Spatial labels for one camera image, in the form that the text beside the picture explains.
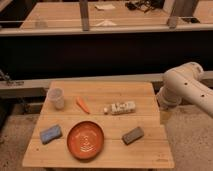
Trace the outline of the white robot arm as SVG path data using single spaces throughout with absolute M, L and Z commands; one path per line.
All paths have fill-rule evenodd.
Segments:
M 167 70 L 163 86 L 156 95 L 157 102 L 164 110 L 178 106 L 186 100 L 213 118 L 213 90 L 200 82 L 204 70 L 196 62 L 188 62 Z

